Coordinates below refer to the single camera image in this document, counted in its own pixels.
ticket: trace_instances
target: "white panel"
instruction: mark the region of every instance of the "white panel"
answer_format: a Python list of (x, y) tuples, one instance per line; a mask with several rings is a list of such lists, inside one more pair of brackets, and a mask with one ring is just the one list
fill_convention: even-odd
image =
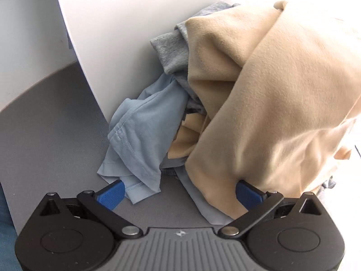
[[(59, 0), (76, 54), (109, 121), (162, 72), (149, 40), (218, 0)], [(273, 5), (276, 0), (225, 0)], [(358, 16), (361, 0), (304, 0)]]
[(58, 0), (0, 0), (0, 110), (76, 61)]

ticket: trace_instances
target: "silver screw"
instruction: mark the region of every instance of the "silver screw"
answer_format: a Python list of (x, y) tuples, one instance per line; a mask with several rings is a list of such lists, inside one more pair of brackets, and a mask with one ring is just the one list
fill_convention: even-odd
[(137, 235), (140, 232), (140, 229), (137, 226), (125, 226), (122, 229), (122, 233), (125, 235)]
[(222, 228), (222, 233), (227, 236), (233, 236), (239, 233), (239, 229), (234, 226), (225, 226)]

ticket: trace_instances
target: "blue jeans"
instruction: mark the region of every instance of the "blue jeans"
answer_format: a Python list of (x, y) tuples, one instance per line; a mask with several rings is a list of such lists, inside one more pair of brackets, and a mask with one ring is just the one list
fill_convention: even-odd
[(0, 270), (21, 271), (15, 256), (14, 246), (17, 238), (15, 227), (0, 184)]

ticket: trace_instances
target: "blue gripper pad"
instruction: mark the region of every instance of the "blue gripper pad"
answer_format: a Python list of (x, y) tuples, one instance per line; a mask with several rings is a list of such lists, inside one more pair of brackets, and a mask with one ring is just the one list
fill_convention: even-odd
[(236, 185), (237, 200), (249, 211), (263, 203), (267, 195), (249, 183), (241, 180)]
[(109, 210), (113, 210), (124, 199), (125, 185), (121, 180), (116, 180), (96, 194), (96, 200), (99, 203)]

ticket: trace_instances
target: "white board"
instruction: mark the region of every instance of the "white board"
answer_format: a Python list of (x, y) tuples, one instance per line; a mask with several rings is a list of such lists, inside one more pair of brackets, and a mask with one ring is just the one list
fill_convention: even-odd
[[(59, 0), (75, 52), (106, 119), (162, 73), (149, 40), (219, 0)], [(224, 0), (273, 5), (277, 0)], [(301, 0), (360, 16), (361, 0)]]

